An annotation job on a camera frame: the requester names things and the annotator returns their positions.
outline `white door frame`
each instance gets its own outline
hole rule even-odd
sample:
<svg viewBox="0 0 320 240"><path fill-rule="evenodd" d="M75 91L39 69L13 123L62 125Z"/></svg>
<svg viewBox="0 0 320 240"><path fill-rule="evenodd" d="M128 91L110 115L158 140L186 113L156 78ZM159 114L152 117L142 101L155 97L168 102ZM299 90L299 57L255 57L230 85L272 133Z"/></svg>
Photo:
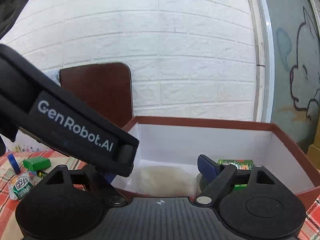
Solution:
<svg viewBox="0 0 320 240"><path fill-rule="evenodd" d="M257 79L253 120L270 122L275 89L275 53L266 0L248 0L256 45Z"/></svg>

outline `white brick wall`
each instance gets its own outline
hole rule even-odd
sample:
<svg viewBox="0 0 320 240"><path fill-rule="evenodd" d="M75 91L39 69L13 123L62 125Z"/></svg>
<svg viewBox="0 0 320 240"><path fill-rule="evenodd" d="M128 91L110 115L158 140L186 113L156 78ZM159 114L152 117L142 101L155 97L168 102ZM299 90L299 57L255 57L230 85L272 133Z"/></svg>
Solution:
<svg viewBox="0 0 320 240"><path fill-rule="evenodd" d="M252 120L247 0L30 0L1 42L41 70L126 63L135 114Z"/></svg>

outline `green packaged item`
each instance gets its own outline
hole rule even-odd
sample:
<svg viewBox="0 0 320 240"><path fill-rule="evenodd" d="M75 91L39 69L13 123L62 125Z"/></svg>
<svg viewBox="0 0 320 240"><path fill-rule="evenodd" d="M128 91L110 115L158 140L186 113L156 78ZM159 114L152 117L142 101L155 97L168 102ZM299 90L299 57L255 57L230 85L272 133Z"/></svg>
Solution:
<svg viewBox="0 0 320 240"><path fill-rule="evenodd" d="M252 160L218 160L218 164L231 163L240 170L252 170L253 161Z"/></svg>
<svg viewBox="0 0 320 240"><path fill-rule="evenodd" d="M8 184L9 197L12 200L22 199L32 188L32 180L28 173L16 176Z"/></svg>
<svg viewBox="0 0 320 240"><path fill-rule="evenodd" d="M23 166L25 166L30 171L39 171L49 168L51 166L51 162L48 158L38 156L23 160Z"/></svg>
<svg viewBox="0 0 320 240"><path fill-rule="evenodd" d="M233 188L233 191L241 190L247 187L247 184L240 184L240 185L235 185Z"/></svg>

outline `white fluffy material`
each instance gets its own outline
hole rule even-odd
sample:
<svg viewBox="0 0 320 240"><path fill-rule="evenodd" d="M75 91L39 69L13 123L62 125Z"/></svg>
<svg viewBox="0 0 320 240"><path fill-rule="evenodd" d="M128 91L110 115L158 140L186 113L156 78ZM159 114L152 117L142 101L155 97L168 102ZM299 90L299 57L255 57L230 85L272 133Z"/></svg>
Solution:
<svg viewBox="0 0 320 240"><path fill-rule="evenodd" d="M139 193L154 197L194 197L196 178L179 167L150 166L136 170Z"/></svg>

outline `brown cardboard box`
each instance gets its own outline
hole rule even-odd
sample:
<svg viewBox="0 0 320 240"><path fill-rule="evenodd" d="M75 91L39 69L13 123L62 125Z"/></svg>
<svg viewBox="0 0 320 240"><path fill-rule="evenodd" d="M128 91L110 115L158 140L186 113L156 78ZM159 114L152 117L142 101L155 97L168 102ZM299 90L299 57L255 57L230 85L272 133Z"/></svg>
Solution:
<svg viewBox="0 0 320 240"><path fill-rule="evenodd" d="M196 160L199 152L203 152L212 160L247 159L266 165L301 199L306 210L320 195L320 173L297 144L275 124L136 116L122 129L140 141L134 160L136 171L166 163L167 166L183 167L196 178L199 174ZM134 180L117 176L112 184L131 194L143 194L139 183L131 181Z"/></svg>
<svg viewBox="0 0 320 240"><path fill-rule="evenodd" d="M320 148L311 144L308 149L307 157L316 168L320 169Z"/></svg>
<svg viewBox="0 0 320 240"><path fill-rule="evenodd" d="M315 136L315 141L313 142L313 144L317 147L320 147L320 119L319 119L318 128Z"/></svg>

